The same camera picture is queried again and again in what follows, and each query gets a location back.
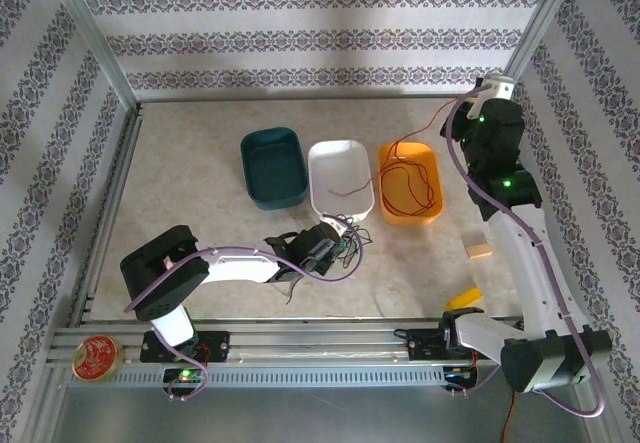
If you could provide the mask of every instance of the plastic bowl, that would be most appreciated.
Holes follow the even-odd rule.
[[[407,142],[403,141],[398,144],[397,157],[394,152],[387,160],[389,150],[393,143],[387,143],[380,148],[378,152],[378,170],[382,170],[383,165],[389,165],[404,158],[411,159],[416,163],[424,165],[427,169],[429,177],[429,185],[433,189],[433,203],[434,206],[428,210],[415,215],[415,216],[399,216],[391,213],[384,204],[383,197],[385,197],[389,203],[395,208],[402,210],[405,213],[414,213],[420,210],[420,205],[415,201],[414,197],[409,190],[408,178],[411,182],[411,188],[415,197],[423,203],[428,201],[427,198],[427,185],[420,178],[418,169],[414,166],[403,166],[409,172],[400,170],[389,171],[382,179],[382,174],[378,175],[378,183],[380,188],[380,206],[382,207],[382,216],[389,223],[393,225],[413,226],[413,225],[428,225],[435,220],[444,209],[444,195],[442,193],[442,187],[440,186],[440,171],[438,169],[438,162],[436,160],[436,154],[431,147],[419,142]]]
[[[318,215],[345,215],[364,220],[373,205],[373,185],[361,188],[371,179],[369,157],[361,143],[354,140],[321,141],[309,150],[311,206]]]
[[[240,143],[247,191],[261,210],[299,205],[309,189],[298,136],[289,128],[249,133]]]

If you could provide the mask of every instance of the beige tabletop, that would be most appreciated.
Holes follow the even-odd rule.
[[[153,103],[142,128],[99,278],[91,317],[125,315],[130,302],[119,263],[124,256],[177,224],[214,244],[253,244],[318,222],[309,197],[293,208],[265,212],[249,198],[240,141],[255,130],[286,126],[303,153],[324,140],[354,139],[368,151],[372,174],[378,148],[423,127],[445,100],[377,99]],[[209,283],[186,306],[193,318],[434,317],[445,303],[477,286],[479,306],[493,316],[521,314],[503,252],[482,222],[457,174],[439,130],[446,112],[414,140],[438,157],[445,209],[425,227],[399,227],[376,205],[362,222],[373,239],[350,279],[321,284],[303,279],[289,305],[288,283]],[[463,239],[484,233],[493,255],[469,260]],[[327,277],[344,274],[334,265]]]

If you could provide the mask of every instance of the orange bowl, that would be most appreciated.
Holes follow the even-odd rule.
[[[436,154],[431,147],[420,142],[402,141],[398,143],[396,152],[389,155],[389,150],[395,142],[387,143],[380,148],[378,152],[378,187],[380,189],[380,207],[385,220],[393,225],[416,226],[428,225],[435,220],[444,209],[444,195],[440,186],[440,171],[438,170],[438,161]],[[420,171],[415,166],[406,165],[405,171],[387,171],[383,179],[383,166],[388,166],[403,159],[411,160],[415,163],[424,165],[427,169],[429,186],[433,190],[434,205],[429,209],[422,208],[416,199],[423,204],[428,201],[428,188],[420,177]],[[387,200],[392,206],[404,213],[417,213],[413,216],[396,215],[392,213],[385,205]]]

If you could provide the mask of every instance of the wall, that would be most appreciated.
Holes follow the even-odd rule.
[[[565,275],[613,339],[602,375],[623,441],[640,441],[639,23],[638,0],[564,0],[517,95]]]
[[[124,109],[60,0],[0,0],[0,442],[69,313]]]
[[[461,91],[538,1],[86,0],[141,99]]]

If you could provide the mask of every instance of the patterned wallpaper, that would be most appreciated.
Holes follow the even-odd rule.
[[[601,373],[622,441],[640,441],[639,22],[638,0],[564,0],[517,92],[552,242],[613,339]]]
[[[124,110],[60,0],[0,0],[0,442],[70,309]]]
[[[459,91],[539,1],[86,0],[141,99]]]

